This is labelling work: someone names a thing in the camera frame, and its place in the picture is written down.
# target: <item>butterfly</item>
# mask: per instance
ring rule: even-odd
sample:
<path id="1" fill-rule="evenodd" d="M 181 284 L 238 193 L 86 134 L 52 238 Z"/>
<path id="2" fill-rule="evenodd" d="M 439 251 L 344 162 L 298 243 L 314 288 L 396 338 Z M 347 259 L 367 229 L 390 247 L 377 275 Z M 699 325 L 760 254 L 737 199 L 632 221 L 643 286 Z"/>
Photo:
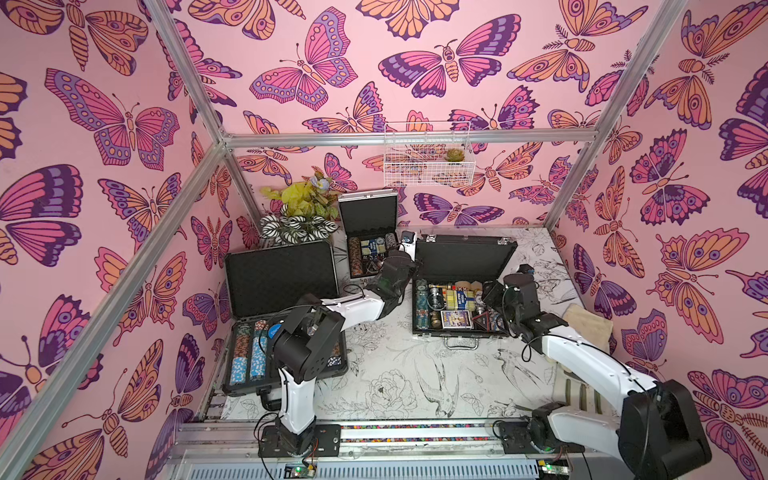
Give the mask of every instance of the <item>butterfly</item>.
<path id="1" fill-rule="evenodd" d="M 710 200 L 698 188 L 669 183 L 688 177 L 671 178 L 677 170 L 672 170 L 672 167 L 683 151 L 686 135 L 686 130 L 672 130 L 669 136 L 654 139 L 650 153 L 643 155 L 632 167 L 633 183 L 653 182 L 643 190 L 643 195 L 656 192 L 640 208 L 641 219 L 645 223 L 659 225 L 669 217 L 670 221 L 682 225 L 692 213 L 701 213 Z"/>
<path id="2" fill-rule="evenodd" d="M 451 110 L 448 121 L 452 122 L 451 130 L 517 130 L 522 128 L 533 128 L 533 114 L 539 106 L 536 100 L 531 98 L 531 91 L 520 85 L 507 97 L 498 111 L 498 120 L 496 117 L 496 107 L 493 105 L 493 115 L 488 115 L 484 108 L 480 111 L 488 118 L 485 120 L 480 115 L 467 110 Z M 472 144 L 472 150 L 475 154 L 484 151 L 488 144 Z"/>
<path id="3" fill-rule="evenodd" d="M 47 70 L 45 87 L 64 102 L 73 122 L 96 132 L 94 141 L 104 165 L 127 165 L 131 151 L 138 149 L 139 160 L 146 168 L 163 170 L 163 147 L 173 144 L 174 133 L 180 127 L 174 112 L 149 107 L 134 118 L 136 104 L 131 111 L 123 107 L 123 116 L 112 100 L 96 87 L 53 68 Z"/>
<path id="4" fill-rule="evenodd" d="M 768 101 L 768 63 L 755 72 L 752 80 L 746 85 L 741 99 L 736 105 L 736 111 L 759 124 L 740 118 L 729 118 L 720 125 L 720 137 L 725 140 L 720 159 L 731 161 L 746 155 L 754 156 L 744 165 L 747 170 L 768 165 L 768 113 L 765 104 Z M 739 197 L 748 198 L 756 204 L 755 212 L 763 218 L 768 218 L 768 196 L 765 186 L 768 184 L 768 168 L 762 169 L 756 175 L 739 187 Z"/>
<path id="5" fill-rule="evenodd" d="M 595 166 L 584 175 L 584 179 L 581 181 L 578 188 L 576 188 L 576 192 L 573 197 L 571 197 L 571 201 L 568 202 L 568 205 L 565 207 L 565 214 L 568 218 L 581 226 L 581 229 L 584 232 L 589 228 L 589 215 L 587 214 L 587 208 L 584 205 L 584 202 L 588 201 L 589 198 L 586 193 L 594 181 L 597 180 L 598 173 L 599 170 L 597 166 Z"/>
<path id="6" fill-rule="evenodd" d="M 618 218 L 623 196 L 624 167 L 620 165 L 614 172 L 611 182 L 606 187 L 605 194 L 600 192 L 594 200 L 595 213 L 598 214 L 598 217 L 608 221 L 608 223 L 600 225 L 594 231 L 594 234 L 608 235 L 605 245 L 603 245 L 603 260 L 605 260 L 605 263 L 610 266 L 616 266 L 616 263 L 618 263 L 627 272 L 635 275 L 637 278 L 643 278 L 645 276 L 645 268 L 640 260 L 640 256 L 637 255 L 629 240 L 619 231 L 619 229 L 622 229 L 629 232 L 629 230 L 624 228 L 621 218 Z M 627 214 L 627 211 L 629 211 L 629 198 L 627 198 L 627 210 L 624 212 L 624 215 Z"/>
<path id="7" fill-rule="evenodd" d="M 66 5 L 67 19 L 72 23 L 69 27 L 70 45 L 80 69 L 85 71 L 88 63 L 88 37 L 83 30 L 87 28 L 96 49 L 109 66 L 119 74 L 132 75 L 136 70 L 136 59 L 128 52 L 138 50 L 147 39 L 147 24 L 136 15 L 118 10 L 86 15 L 80 5 L 81 2 Z M 65 8 L 65 4 L 59 0 L 0 2 L 0 9 L 11 22 L 37 35 L 50 35 L 58 30 L 64 19 L 64 11 L 60 8 Z"/>
<path id="8" fill-rule="evenodd" d="M 768 379 L 759 375 L 741 379 L 720 369 L 712 371 L 711 381 L 706 373 L 696 371 L 688 372 L 688 379 L 701 389 L 701 392 L 694 390 L 692 393 L 698 400 L 694 400 L 694 404 L 699 418 L 707 424 L 705 429 L 710 442 L 733 459 L 744 478 L 761 480 L 760 464 L 735 425 L 741 428 L 749 443 L 764 453 L 766 446 L 750 426 L 765 427 L 768 418 L 762 413 L 737 413 L 733 408 L 756 409 L 768 403 Z"/>
<path id="9" fill-rule="evenodd" d="M 230 292 L 227 289 L 227 283 L 220 285 L 219 292 L 211 291 L 213 296 L 207 293 L 197 293 L 184 301 L 181 312 L 184 316 L 192 320 L 192 325 L 203 326 L 205 339 L 208 340 L 215 332 L 218 326 L 218 320 L 227 323 L 232 314 L 230 313 Z"/>
<path id="10" fill-rule="evenodd" d="M 560 187 L 563 186 L 568 172 L 571 171 L 571 164 L 568 163 L 569 157 L 570 155 L 558 157 L 554 161 L 549 169 L 549 180 L 542 180 L 540 176 L 539 181 L 541 185 L 532 185 L 513 190 L 509 192 L 509 198 L 517 197 L 521 201 L 531 202 L 534 205 L 549 205 L 554 202 L 555 194 L 560 191 Z"/>
<path id="11" fill-rule="evenodd" d="M 716 55 L 746 37 L 755 28 L 768 19 L 768 2 L 751 2 L 734 8 L 720 22 L 717 15 L 701 22 L 701 25 L 691 24 L 690 10 L 683 16 L 680 39 L 690 53 L 706 60 L 705 65 L 695 58 L 681 61 L 677 67 L 687 77 L 674 78 L 657 88 L 650 94 L 644 107 L 650 107 L 656 100 L 661 100 L 667 110 L 677 107 L 677 116 L 685 123 L 706 130 L 712 124 L 712 109 L 710 99 L 704 84 L 697 77 L 709 84 L 714 83 L 714 75 L 707 67 L 713 67 L 728 57 L 728 53 Z"/>
<path id="12" fill-rule="evenodd" d="M 259 233 L 259 229 L 256 228 L 256 225 L 247 218 L 240 216 L 237 218 L 237 227 L 240 228 L 240 231 L 243 233 L 243 245 L 248 250 L 253 250 L 254 247 L 258 249 L 259 243 L 261 242 L 261 234 Z"/>
<path id="13" fill-rule="evenodd" d="M 477 87 L 488 75 L 497 74 L 502 69 L 499 60 L 473 55 L 503 57 L 517 38 L 518 31 L 520 16 L 504 15 L 475 29 L 455 51 L 450 47 L 455 40 L 435 46 L 442 47 L 442 55 L 431 51 L 405 51 L 382 60 L 379 70 L 401 87 L 407 88 L 416 81 L 411 90 L 414 98 L 442 97 L 445 95 L 446 73 L 451 81 L 458 81 L 458 71 L 461 70 L 472 87 Z"/>
<path id="14" fill-rule="evenodd" d="M 659 273 L 656 288 L 646 290 L 646 293 L 651 295 L 656 292 L 667 306 L 675 305 L 677 314 L 685 319 L 685 323 L 694 332 L 704 335 L 707 342 L 722 344 L 723 331 L 715 312 L 695 285 L 701 286 L 699 279 L 702 276 L 714 276 L 699 272 L 731 258 L 749 238 L 748 233 L 740 232 L 737 228 L 728 231 L 722 228 L 708 230 L 693 235 L 690 240 L 683 236 L 672 237 L 667 242 L 657 234 L 656 239 L 661 242 L 661 261 L 667 271 Z"/>
<path id="15" fill-rule="evenodd" d="M 197 139 L 197 134 L 192 132 L 192 164 L 197 167 L 203 160 L 203 146 L 200 145 L 200 141 Z M 230 212 L 227 210 L 227 198 L 230 197 L 229 187 L 232 186 L 232 176 L 229 169 L 225 166 L 219 165 L 216 170 L 210 175 L 210 180 L 206 182 L 205 188 L 200 195 L 197 196 L 195 201 L 203 200 L 206 192 L 210 192 L 211 195 L 216 195 L 219 200 L 219 207 L 221 211 L 227 217 L 230 216 Z"/>
<path id="16" fill-rule="evenodd" d="M 181 36 L 181 40 L 187 47 L 187 53 L 192 59 L 192 63 L 197 70 L 197 74 L 200 75 L 200 81 L 203 84 L 203 89 L 208 95 L 209 100 L 215 104 L 236 107 L 237 103 L 235 103 L 234 100 L 227 97 L 217 89 L 211 87 L 211 85 L 215 85 L 216 82 L 210 77 L 240 78 L 243 76 L 243 74 L 231 67 L 227 67 L 220 61 L 213 60 L 212 58 L 204 58 L 205 54 L 203 53 L 203 49 L 200 48 L 200 46 L 197 44 L 197 40 L 195 40 L 190 33 L 187 24 L 181 20 L 174 21 L 176 22 L 176 29 Z M 160 46 L 163 48 L 165 59 L 167 60 L 168 66 L 170 67 L 170 76 L 168 77 L 168 100 L 175 100 L 176 97 L 179 96 L 179 93 L 182 91 L 184 91 L 184 96 L 186 97 L 188 95 L 187 86 L 184 84 L 184 80 L 181 78 L 176 63 L 166 48 L 163 39 L 160 38 L 160 32 L 157 33 L 157 40 L 160 42 Z M 197 108 L 192 102 L 192 98 L 190 98 L 190 119 L 192 120 L 192 123 L 194 123 L 196 116 Z"/>
<path id="17" fill-rule="evenodd" d="M 165 463 L 168 461 L 170 450 L 176 444 L 176 432 L 180 430 L 182 424 L 189 422 L 194 417 L 194 412 L 184 408 L 192 403 L 192 395 L 199 389 L 205 380 L 203 369 L 205 368 L 205 357 L 200 356 L 200 348 L 194 337 L 189 333 L 184 335 L 179 346 L 179 354 L 176 357 L 176 392 L 170 393 L 170 403 L 168 408 L 173 407 L 165 419 L 157 439 L 152 446 L 152 452 L 149 455 L 147 471 L 144 473 L 144 480 L 154 480 L 162 471 Z"/>
<path id="18" fill-rule="evenodd" d="M 514 67 L 507 73 L 510 78 L 525 81 L 542 81 L 553 77 L 554 81 L 566 81 L 570 78 L 578 80 L 578 90 L 584 92 L 589 84 L 589 67 L 578 55 L 569 51 L 591 51 L 595 44 L 583 37 L 608 35 L 626 28 L 638 20 L 648 10 L 647 6 L 640 7 L 627 16 L 618 15 L 616 8 L 609 2 L 598 7 L 598 0 L 560 0 L 560 12 L 563 15 L 568 30 L 574 38 L 568 38 L 568 32 L 560 25 L 555 26 L 559 40 L 548 43 L 544 50 L 550 51 Z"/>
<path id="19" fill-rule="evenodd" d="M 611 129 L 611 134 L 605 141 L 603 147 L 603 153 L 610 150 L 608 155 L 608 164 L 613 165 L 619 161 L 621 154 L 625 151 L 630 151 L 635 148 L 640 142 L 643 141 L 643 134 L 639 131 L 623 131 L 625 128 L 629 128 L 628 125 L 621 126 L 621 118 Z"/>
<path id="20" fill-rule="evenodd" d="M 96 276 L 101 280 L 101 289 L 109 292 L 120 278 L 128 262 L 105 247 L 98 249 L 98 257 L 94 260 L 98 266 Z M 170 316 L 176 309 L 176 294 L 179 293 L 186 272 L 187 255 L 184 252 L 180 252 L 168 260 L 159 275 L 157 275 L 157 265 L 155 265 L 155 273 L 152 274 L 152 278 L 139 287 L 136 295 L 128 304 L 128 310 L 120 318 L 118 324 L 120 334 L 114 339 L 112 345 L 118 346 L 120 338 L 125 333 L 132 332 L 141 326 L 147 317 L 156 323 L 167 322 L 170 329 L 174 329 Z M 157 275 L 157 279 L 153 286 L 152 280 L 155 275 Z"/>
<path id="21" fill-rule="evenodd" d="M 565 110 L 553 110 L 549 112 L 549 115 L 547 115 L 547 120 L 549 121 L 549 126 L 552 128 L 594 128 L 595 125 L 598 124 L 598 120 L 600 120 L 600 111 L 593 111 L 589 115 L 587 115 L 586 118 L 584 118 L 584 115 L 581 114 L 581 112 L 576 112 L 576 114 L 581 117 L 581 120 L 576 120 L 576 117 L 569 114 Z M 553 145 L 559 145 L 564 142 L 562 141 L 553 141 Z"/>
<path id="22" fill-rule="evenodd" d="M 0 115 L 18 111 L 27 98 L 27 82 L 0 71 L 0 97 Z M 22 145 L 21 132 L 13 118 L 0 117 L 0 160 L 16 158 L 16 149 Z"/>
<path id="23" fill-rule="evenodd" d="M 0 195 L 0 260 L 18 263 L 14 242 L 45 266 L 56 266 L 65 247 L 81 238 L 80 229 L 68 222 L 38 220 L 43 217 L 75 218 L 80 214 L 83 180 L 72 165 L 51 165 L 26 174 Z"/>
<path id="24" fill-rule="evenodd" d="M 376 20 L 386 18 L 387 30 L 403 40 L 420 38 L 429 22 L 448 21 L 459 0 L 362 0 L 356 9 Z"/>
<path id="25" fill-rule="evenodd" d="M 637 308 L 637 302 L 620 285 L 609 280 L 603 280 L 605 276 L 600 269 L 595 267 L 589 253 L 578 243 L 574 245 L 574 280 L 578 285 L 581 295 L 589 291 L 594 297 L 594 311 L 600 313 L 605 319 L 629 315 Z"/>
<path id="26" fill-rule="evenodd" d="M 279 134 L 280 130 L 277 126 L 266 118 L 262 118 L 259 115 L 253 114 L 248 110 L 243 112 L 246 122 L 250 130 L 257 135 L 271 135 Z M 304 152 L 312 150 L 314 147 L 259 147 L 251 148 L 248 153 L 252 155 L 245 155 L 238 157 L 237 160 L 240 163 L 240 168 L 246 172 L 262 172 L 265 175 L 276 175 L 282 177 L 285 180 L 286 185 L 291 185 L 290 172 L 277 161 L 286 161 L 288 157 L 285 154 L 302 154 Z"/>
<path id="27" fill-rule="evenodd" d="M 193 0 L 187 11 L 192 17 L 203 22 L 237 26 L 243 25 L 243 35 L 254 40 L 267 40 L 275 31 L 275 14 L 270 0 L 241 0 L 239 2 L 222 2 L 222 0 Z M 275 0 L 288 13 L 306 20 L 301 5 L 296 0 Z"/>
<path id="28" fill-rule="evenodd" d="M 306 61 L 299 56 L 299 44 L 296 44 L 298 68 L 280 67 L 265 71 L 251 84 L 251 93 L 260 100 L 272 98 L 281 104 L 295 99 L 318 111 L 328 101 L 328 92 L 322 85 L 327 82 L 341 88 L 357 78 L 352 65 L 342 56 L 349 47 L 349 39 L 344 33 L 345 20 L 346 15 L 334 7 L 326 9 L 306 34 Z"/>
<path id="29" fill-rule="evenodd" d="M 317 175 L 323 177 L 323 171 L 320 170 L 320 167 L 315 167 L 313 165 L 312 169 L 314 169 Z M 332 189 L 341 192 L 342 194 L 346 194 L 351 190 L 357 190 L 357 184 L 350 180 L 352 174 L 349 170 L 341 166 L 339 158 L 336 155 L 331 153 L 326 154 L 325 170 L 326 174 L 324 178 L 329 181 Z M 304 180 L 310 181 L 310 178 L 304 177 Z"/>
<path id="30" fill-rule="evenodd" d="M 98 473 L 101 459 L 104 455 L 104 437 L 109 435 L 109 444 L 115 453 L 128 457 L 128 436 L 120 420 L 125 422 L 141 422 L 154 413 L 160 403 L 161 385 L 157 383 L 160 375 L 160 364 L 163 359 L 163 340 L 159 339 L 141 358 L 131 379 L 128 381 L 117 411 L 112 410 L 114 398 L 109 408 L 101 416 L 89 414 L 80 415 L 61 424 L 66 428 L 77 419 L 91 417 L 104 422 L 101 428 L 89 430 L 76 435 L 35 455 L 31 464 L 24 472 L 24 480 L 33 478 L 88 478 L 93 479 Z"/>
<path id="31" fill-rule="evenodd" d="M 181 191 L 181 174 L 177 172 L 165 179 L 157 191 L 157 195 L 154 195 L 154 188 L 152 194 L 146 189 L 142 189 L 149 199 L 117 180 L 101 178 L 98 184 L 101 185 L 101 191 L 107 195 L 112 203 L 114 212 L 121 219 L 128 220 L 128 231 L 131 232 L 131 238 L 134 239 L 135 253 L 147 240 L 152 228 L 165 215 L 170 203 Z"/>
<path id="32" fill-rule="evenodd" d="M 90 319 L 90 313 L 83 313 L 80 310 L 80 300 L 59 295 L 48 309 L 43 326 L 40 328 L 37 364 L 32 363 L 26 336 L 22 336 L 22 342 L 27 347 L 26 364 L 11 362 L 2 355 L 0 355 L 0 361 L 22 367 L 25 370 L 24 376 L 27 382 L 35 387 L 36 392 L 40 392 L 48 376 L 54 372 Z M 104 368 L 100 362 L 101 358 L 103 356 L 100 354 L 80 383 L 78 387 L 80 390 L 86 389 L 99 379 L 99 372 Z M 24 385 L 21 376 L 0 372 L 0 445 L 24 415 L 30 403 L 29 388 Z"/>
<path id="33" fill-rule="evenodd" d="M 667 346 L 667 317 L 662 312 L 652 309 L 647 317 L 637 321 L 636 329 L 621 329 L 621 343 L 634 357 L 634 361 L 627 362 L 627 366 L 655 379 L 664 378 L 659 366 L 654 363 Z"/>
<path id="34" fill-rule="evenodd" d="M 458 194 L 469 197 L 479 193 L 485 185 L 486 178 L 488 178 L 488 183 L 491 184 L 491 187 L 493 187 L 494 190 L 497 192 L 502 191 L 502 181 L 498 179 L 496 174 L 501 177 L 508 178 L 509 180 L 522 180 L 523 178 L 526 178 L 533 171 L 533 165 L 531 165 L 531 162 L 538 153 L 539 149 L 541 149 L 540 141 L 528 142 L 527 144 L 512 152 L 498 165 L 498 167 L 494 169 L 493 163 L 495 163 L 496 158 L 498 158 L 498 155 L 496 155 L 496 157 L 493 159 L 493 163 L 491 163 L 491 166 L 486 167 L 484 173 L 475 172 L 472 176 L 472 182 L 466 187 L 460 187 L 457 190 Z M 450 185 L 451 187 L 458 186 L 455 184 L 455 181 L 451 180 L 451 177 L 447 174 L 438 174 L 435 176 L 435 180 L 441 184 Z"/>
<path id="35" fill-rule="evenodd" d="M 474 227 L 478 222 L 487 223 L 504 214 L 498 207 L 464 208 L 464 204 L 451 204 L 445 198 L 433 194 L 416 194 L 413 196 L 413 202 L 420 212 L 425 212 L 419 215 L 419 218 L 429 220 L 433 225 L 447 219 L 448 222 L 456 220 L 457 227 Z"/>
<path id="36" fill-rule="evenodd" d="M 190 217 L 192 231 L 197 236 L 197 252 L 203 256 L 205 267 L 210 270 L 219 263 L 219 268 L 224 268 L 224 257 L 230 251 L 230 235 L 232 234 L 232 220 L 221 228 L 221 219 L 218 219 L 216 228 L 208 217 L 206 230 L 203 222 L 196 217 Z"/>

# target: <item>wire basket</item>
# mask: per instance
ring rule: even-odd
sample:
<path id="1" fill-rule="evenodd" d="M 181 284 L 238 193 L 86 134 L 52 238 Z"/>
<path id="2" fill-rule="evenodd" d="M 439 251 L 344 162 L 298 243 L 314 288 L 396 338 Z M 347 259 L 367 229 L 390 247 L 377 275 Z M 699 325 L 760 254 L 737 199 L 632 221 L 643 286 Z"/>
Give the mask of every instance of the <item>wire basket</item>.
<path id="1" fill-rule="evenodd" d="M 469 142 L 467 131 L 422 131 L 423 139 L 414 142 L 419 135 L 412 126 L 418 122 L 391 122 L 384 134 L 384 184 L 385 185 L 442 185 L 466 187 L 472 182 L 475 172 L 475 152 Z M 403 139 L 396 127 L 409 132 Z M 445 159 L 451 150 L 460 150 L 464 160 L 451 162 Z"/>

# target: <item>pink wallpaper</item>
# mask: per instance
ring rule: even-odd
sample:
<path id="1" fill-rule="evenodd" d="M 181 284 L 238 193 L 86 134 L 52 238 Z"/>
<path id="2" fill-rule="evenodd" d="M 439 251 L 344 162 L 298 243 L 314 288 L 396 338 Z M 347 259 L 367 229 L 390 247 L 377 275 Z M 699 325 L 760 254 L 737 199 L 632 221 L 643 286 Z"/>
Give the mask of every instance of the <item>pink wallpaper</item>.
<path id="1" fill-rule="evenodd" d="M 691 478 L 768 472 L 767 18 L 690 3 L 555 231 L 617 358 L 693 392 L 713 462 Z"/>

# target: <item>butterfly antenna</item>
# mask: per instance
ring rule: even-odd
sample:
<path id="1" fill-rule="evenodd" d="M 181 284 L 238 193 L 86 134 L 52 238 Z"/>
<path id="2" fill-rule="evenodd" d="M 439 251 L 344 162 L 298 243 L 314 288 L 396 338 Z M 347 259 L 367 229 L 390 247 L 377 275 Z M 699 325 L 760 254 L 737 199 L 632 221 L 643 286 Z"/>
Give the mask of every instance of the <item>butterfly antenna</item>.
<path id="1" fill-rule="evenodd" d="M 29 352 L 29 344 L 27 343 L 27 336 L 26 335 L 22 335 L 22 342 L 24 342 L 24 346 L 27 347 L 27 359 L 28 359 L 28 361 L 27 361 L 26 365 L 19 365 L 18 363 L 13 363 L 12 361 L 6 359 L 2 355 L 0 355 L 0 360 L 2 360 L 3 362 L 8 363 L 9 365 L 20 366 L 22 368 L 30 366 L 32 364 L 32 354 Z"/>

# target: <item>bird drawing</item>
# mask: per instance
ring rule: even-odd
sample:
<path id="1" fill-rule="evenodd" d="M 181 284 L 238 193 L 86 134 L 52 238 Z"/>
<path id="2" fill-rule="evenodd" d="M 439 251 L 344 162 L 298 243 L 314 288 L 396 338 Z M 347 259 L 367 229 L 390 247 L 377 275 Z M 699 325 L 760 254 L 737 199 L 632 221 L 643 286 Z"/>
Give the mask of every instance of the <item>bird drawing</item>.
<path id="1" fill-rule="evenodd" d="M 544 384 L 538 375 L 524 366 L 519 365 L 519 360 L 521 358 L 519 353 L 507 349 L 498 349 L 498 353 L 495 353 L 493 358 L 502 361 L 502 372 L 504 373 L 504 376 L 507 377 L 507 380 L 509 380 L 512 386 L 514 386 L 526 399 L 530 400 L 530 398 L 525 395 L 525 390 L 523 390 L 523 384 L 524 382 L 527 382 L 525 379 L 532 382 L 533 386 L 536 388 L 538 388 L 536 385 L 537 380 L 539 383 Z"/>
<path id="2" fill-rule="evenodd" d="M 445 384 L 445 365 L 440 364 L 442 371 L 435 363 L 435 370 L 437 371 L 437 378 L 439 382 L 439 388 L 433 389 L 429 384 L 419 375 L 419 369 L 414 363 L 414 370 L 416 371 L 416 378 L 419 381 L 419 386 L 424 392 L 424 396 L 432 403 L 437 403 L 437 410 L 435 414 L 438 417 L 450 417 L 456 410 L 456 403 L 458 402 L 458 375 L 456 376 L 456 388 L 453 393 L 448 391 L 448 386 Z"/>

